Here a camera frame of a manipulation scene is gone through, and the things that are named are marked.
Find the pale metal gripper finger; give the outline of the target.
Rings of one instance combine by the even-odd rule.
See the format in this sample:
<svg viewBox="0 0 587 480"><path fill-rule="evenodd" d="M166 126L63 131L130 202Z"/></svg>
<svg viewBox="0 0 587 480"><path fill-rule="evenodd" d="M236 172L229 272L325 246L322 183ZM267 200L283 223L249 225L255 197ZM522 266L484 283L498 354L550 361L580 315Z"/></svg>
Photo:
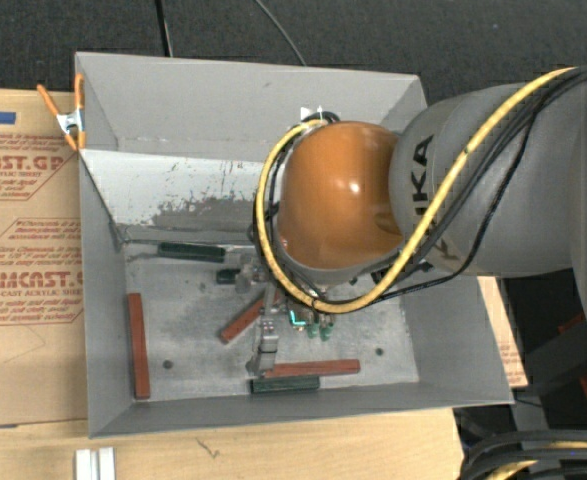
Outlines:
<svg viewBox="0 0 587 480"><path fill-rule="evenodd" d="M253 376L264 376L275 366L279 334L272 318L261 319L258 330L253 354L246 364L246 369Z"/></svg>
<svg viewBox="0 0 587 480"><path fill-rule="evenodd" d="M256 284L265 283L268 274L264 267L243 265L235 276L234 287L238 294L248 293Z"/></svg>

